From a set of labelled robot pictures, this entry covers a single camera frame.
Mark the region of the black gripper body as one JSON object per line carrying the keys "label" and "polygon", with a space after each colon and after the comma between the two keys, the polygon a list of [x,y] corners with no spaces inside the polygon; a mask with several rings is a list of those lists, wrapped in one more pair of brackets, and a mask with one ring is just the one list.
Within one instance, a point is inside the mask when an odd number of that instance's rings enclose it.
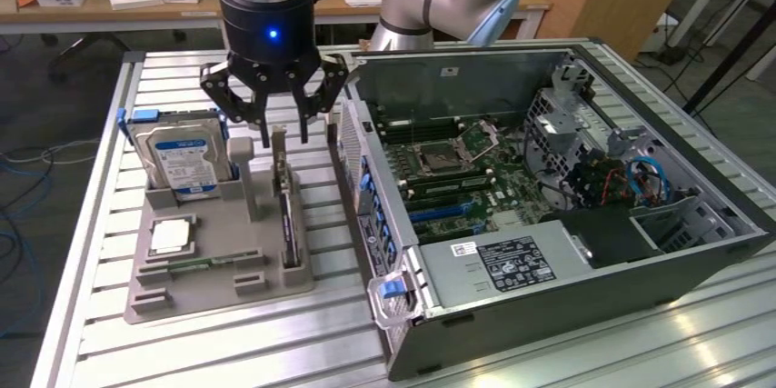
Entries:
{"label": "black gripper body", "polygon": [[220,0],[230,51],[246,60],[237,78],[269,93],[289,90],[286,71],[306,81],[321,65],[314,45],[314,0]]}

